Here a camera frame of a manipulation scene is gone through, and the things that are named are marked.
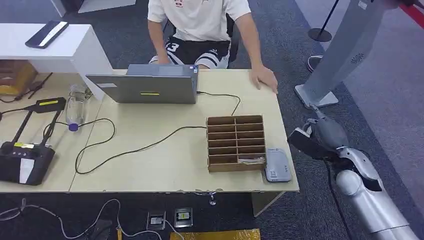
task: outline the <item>laptop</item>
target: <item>laptop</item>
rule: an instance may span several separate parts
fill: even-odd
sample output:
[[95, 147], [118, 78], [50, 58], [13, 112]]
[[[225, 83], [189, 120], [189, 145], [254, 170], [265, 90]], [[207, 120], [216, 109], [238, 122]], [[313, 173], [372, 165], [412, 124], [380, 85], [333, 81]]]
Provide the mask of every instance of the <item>laptop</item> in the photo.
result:
[[195, 104], [197, 65], [130, 64], [126, 75], [86, 77], [117, 103]]

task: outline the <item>number 3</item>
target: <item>number 3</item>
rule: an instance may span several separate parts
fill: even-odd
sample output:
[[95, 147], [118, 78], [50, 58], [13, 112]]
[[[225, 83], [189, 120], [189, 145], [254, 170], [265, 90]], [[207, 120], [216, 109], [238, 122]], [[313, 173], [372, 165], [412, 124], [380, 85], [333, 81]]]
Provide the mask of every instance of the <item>number 3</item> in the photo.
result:
[[168, 43], [166, 45], [166, 50], [168, 50], [170, 52], [175, 52], [179, 46], [180, 45], [179, 44], [176, 44], [176, 43]]

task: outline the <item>black controller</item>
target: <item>black controller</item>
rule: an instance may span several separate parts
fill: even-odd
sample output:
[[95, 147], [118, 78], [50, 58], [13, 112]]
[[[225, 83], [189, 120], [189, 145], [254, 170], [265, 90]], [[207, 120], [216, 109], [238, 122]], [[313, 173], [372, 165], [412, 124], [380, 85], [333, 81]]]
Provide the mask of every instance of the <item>black controller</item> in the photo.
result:
[[[24, 108], [28, 111], [22, 125], [12, 141], [4, 142], [0, 147], [0, 181], [26, 185], [40, 185], [52, 162], [55, 151], [46, 146], [54, 123], [65, 109], [63, 97], [39, 100], [36, 104]], [[51, 124], [43, 136], [40, 145], [18, 142], [33, 112], [38, 114], [56, 112]]]

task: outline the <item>black phone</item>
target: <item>black phone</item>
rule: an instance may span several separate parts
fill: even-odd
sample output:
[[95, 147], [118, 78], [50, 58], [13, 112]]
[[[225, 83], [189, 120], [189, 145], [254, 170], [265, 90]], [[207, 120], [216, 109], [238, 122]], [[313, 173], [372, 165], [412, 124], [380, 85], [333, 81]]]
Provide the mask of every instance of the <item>black phone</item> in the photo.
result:
[[30, 48], [45, 49], [55, 40], [67, 27], [65, 21], [49, 21], [38, 32], [36, 32], [25, 45]]

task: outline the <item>red barrier tape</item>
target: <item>red barrier tape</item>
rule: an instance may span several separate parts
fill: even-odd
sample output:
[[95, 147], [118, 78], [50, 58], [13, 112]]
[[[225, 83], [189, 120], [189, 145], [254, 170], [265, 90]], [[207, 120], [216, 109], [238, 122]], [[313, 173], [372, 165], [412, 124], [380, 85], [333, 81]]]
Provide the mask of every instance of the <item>red barrier tape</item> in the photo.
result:
[[405, 6], [403, 4], [400, 5], [400, 8], [424, 29], [424, 14], [420, 10], [415, 6]]

